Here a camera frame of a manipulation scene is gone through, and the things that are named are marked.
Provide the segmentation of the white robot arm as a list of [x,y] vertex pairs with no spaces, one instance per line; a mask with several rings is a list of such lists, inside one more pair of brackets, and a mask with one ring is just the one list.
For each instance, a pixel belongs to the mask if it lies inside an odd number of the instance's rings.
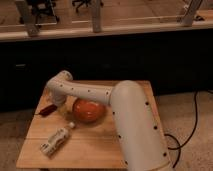
[[114,86],[75,83],[61,71],[46,84],[52,102],[61,106],[68,95],[109,105],[128,171],[174,171],[161,131],[144,89],[135,81]]

